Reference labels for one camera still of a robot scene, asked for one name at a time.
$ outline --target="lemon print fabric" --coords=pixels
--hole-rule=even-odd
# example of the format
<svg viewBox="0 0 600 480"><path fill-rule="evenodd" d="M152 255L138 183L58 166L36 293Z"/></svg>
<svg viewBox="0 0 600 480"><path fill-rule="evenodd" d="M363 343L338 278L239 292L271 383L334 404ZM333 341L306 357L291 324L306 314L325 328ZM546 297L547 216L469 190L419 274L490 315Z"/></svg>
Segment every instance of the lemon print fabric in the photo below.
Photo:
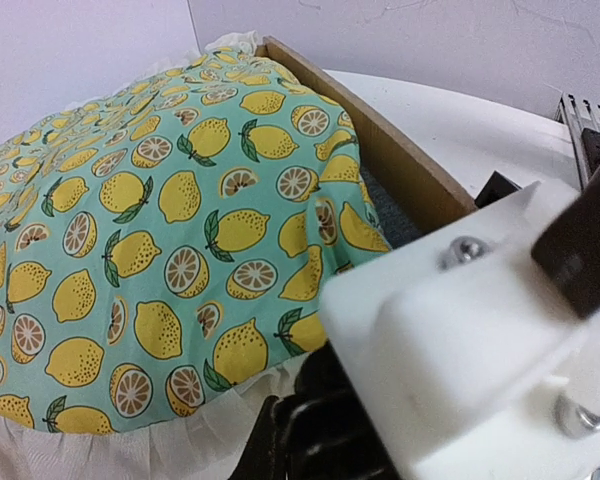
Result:
<svg viewBox="0 0 600 480"><path fill-rule="evenodd" d="M0 415L108 435L320 348L389 250L337 103L226 48L0 145Z"/></svg>

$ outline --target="cardboard edge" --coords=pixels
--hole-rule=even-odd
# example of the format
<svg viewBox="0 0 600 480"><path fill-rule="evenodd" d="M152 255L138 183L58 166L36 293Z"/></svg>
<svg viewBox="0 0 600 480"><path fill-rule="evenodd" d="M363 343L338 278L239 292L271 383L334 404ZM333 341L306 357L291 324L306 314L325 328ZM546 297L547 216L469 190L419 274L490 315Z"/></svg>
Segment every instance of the cardboard edge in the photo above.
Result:
<svg viewBox="0 0 600 480"><path fill-rule="evenodd" d="M287 67L303 84L337 101L349 113L363 164L424 232L474 212L469 193L402 131L326 72L274 37L256 55Z"/></svg>

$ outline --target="green leaf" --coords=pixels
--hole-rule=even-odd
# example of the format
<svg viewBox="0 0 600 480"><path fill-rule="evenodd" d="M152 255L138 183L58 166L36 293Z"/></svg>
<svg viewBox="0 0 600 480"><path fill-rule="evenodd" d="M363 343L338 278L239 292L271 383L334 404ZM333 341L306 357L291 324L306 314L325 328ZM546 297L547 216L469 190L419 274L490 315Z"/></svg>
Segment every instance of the green leaf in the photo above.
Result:
<svg viewBox="0 0 600 480"><path fill-rule="evenodd" d="M225 262L225 263L233 262L233 257L231 256L231 254L229 252L225 252L221 248L218 248L217 245L212 245L211 247L209 247L209 249L211 250L211 255L216 257L221 262Z"/></svg>
<svg viewBox="0 0 600 480"><path fill-rule="evenodd" d="M213 160L211 160L208 157L201 157L196 152L189 154L189 158L193 158L202 167L215 167L216 166L216 164Z"/></svg>
<svg viewBox="0 0 600 480"><path fill-rule="evenodd" d="M284 345L284 348L287 349L287 352L289 352L289 355L292 357L297 357L298 355L305 353L302 348L293 343L291 340L287 340L286 338L281 338L280 340L282 340L282 345Z"/></svg>
<svg viewBox="0 0 600 480"><path fill-rule="evenodd" d="M193 143L191 143L184 135L178 137L176 146L178 147L178 150L186 155L191 155L193 153Z"/></svg>
<svg viewBox="0 0 600 480"><path fill-rule="evenodd" d="M46 197L40 204L40 208L47 217L53 217L53 202L49 197Z"/></svg>
<svg viewBox="0 0 600 480"><path fill-rule="evenodd" d="M258 160L258 152L256 150L256 146L249 137L243 135L240 139L240 146L242 147L242 152L246 155L246 157L249 160L251 160L252 162L260 163L260 160Z"/></svg>
<svg viewBox="0 0 600 480"><path fill-rule="evenodd" d="M60 415L60 412L64 410L64 405L67 400L67 396L63 395L62 397L56 398L49 408L47 408L47 418L44 421L47 424L47 429L50 433L59 433L60 430L56 427L56 418Z"/></svg>
<svg viewBox="0 0 600 480"><path fill-rule="evenodd" d="M113 250L113 247L115 247L119 241L120 241L120 230L117 230L117 231L113 232L111 234L111 236L109 237L109 239L107 240L107 244L104 247L104 256L105 257L108 257L109 255L111 255L111 250Z"/></svg>
<svg viewBox="0 0 600 480"><path fill-rule="evenodd" d="M116 288L120 286L118 267L109 259L104 261L104 276L107 277L107 280L112 286Z"/></svg>
<svg viewBox="0 0 600 480"><path fill-rule="evenodd" d="M147 181L144 182L142 190L142 199L140 200L140 202L143 204L147 203L147 200L149 200L149 197L151 196L151 192L153 192L153 178L149 177L147 178Z"/></svg>
<svg viewBox="0 0 600 480"><path fill-rule="evenodd" d="M113 219L114 223L118 223L118 224L129 223L131 220L136 218L136 215L138 215L138 213L140 213L140 210L142 209L143 205L144 204L142 202L136 203L135 205L131 205L124 212L122 212L118 217Z"/></svg>
<svg viewBox="0 0 600 480"><path fill-rule="evenodd" d="M7 267L7 288L6 290L6 299L5 299L5 304L7 305L7 312L13 314L16 313L16 311L13 309L13 303L11 303L9 301L9 281L11 280L11 264L9 264L9 266Z"/></svg>
<svg viewBox="0 0 600 480"><path fill-rule="evenodd" d="M204 221L204 237L207 240L207 247L211 248L211 245L213 245L218 236L218 231L218 210L214 210Z"/></svg>
<svg viewBox="0 0 600 480"><path fill-rule="evenodd" d="M278 333L283 335L285 333L289 333L291 329L291 325L300 320L300 315L302 314L302 307L294 308L293 310L289 310L285 313L280 320L278 321Z"/></svg>
<svg viewBox="0 0 600 480"><path fill-rule="evenodd" d="M47 133L44 134L44 136L42 137L42 144L46 145L47 143L49 143L49 135L51 135L53 133L53 129L49 130Z"/></svg>
<svg viewBox="0 0 600 480"><path fill-rule="evenodd" d="M249 120L247 123L245 123L242 126L242 132L240 133L240 135L242 135L243 137L246 137L251 130L256 128L256 125L258 125L257 118L254 118L253 120Z"/></svg>
<svg viewBox="0 0 600 480"><path fill-rule="evenodd" d="M226 392L231 389L229 380L211 368L211 365L209 365L207 360L204 361L204 379L207 382L207 385L216 392Z"/></svg>

